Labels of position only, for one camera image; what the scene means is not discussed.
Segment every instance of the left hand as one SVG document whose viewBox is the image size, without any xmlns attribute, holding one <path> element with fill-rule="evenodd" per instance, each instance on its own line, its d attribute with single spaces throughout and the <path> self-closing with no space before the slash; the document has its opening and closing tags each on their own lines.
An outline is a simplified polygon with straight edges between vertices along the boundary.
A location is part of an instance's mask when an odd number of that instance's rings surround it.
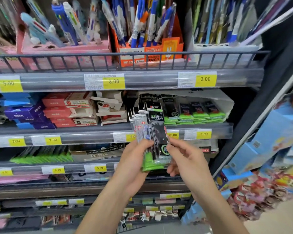
<svg viewBox="0 0 293 234">
<path fill-rule="evenodd" d="M 153 144 L 152 140 L 144 139 L 140 143 L 134 140 L 125 147 L 121 155 L 112 180 L 124 187 L 128 199 L 139 191 L 148 175 L 141 171 L 141 166 L 144 151 Z"/>
</svg>

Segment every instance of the red box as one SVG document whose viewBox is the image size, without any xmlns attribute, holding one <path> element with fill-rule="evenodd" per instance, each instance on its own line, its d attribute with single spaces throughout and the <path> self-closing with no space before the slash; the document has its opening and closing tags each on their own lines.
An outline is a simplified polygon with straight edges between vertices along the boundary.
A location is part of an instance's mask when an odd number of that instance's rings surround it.
<svg viewBox="0 0 293 234">
<path fill-rule="evenodd" d="M 46 107 L 66 107 L 64 100 L 69 94 L 69 92 L 49 93 L 42 99 L 42 102 Z"/>
<path fill-rule="evenodd" d="M 52 107 L 46 108 L 43 110 L 45 116 L 47 118 L 57 117 L 57 118 L 65 118 L 71 115 L 71 111 L 69 108 L 66 107 Z"/>
<path fill-rule="evenodd" d="M 72 122 L 56 122 L 54 123 L 58 128 L 61 127 L 75 127 L 76 124 L 72 121 Z"/>
<path fill-rule="evenodd" d="M 74 123 L 72 118 L 67 117 L 51 117 L 50 120 L 52 123 Z"/>
</svg>

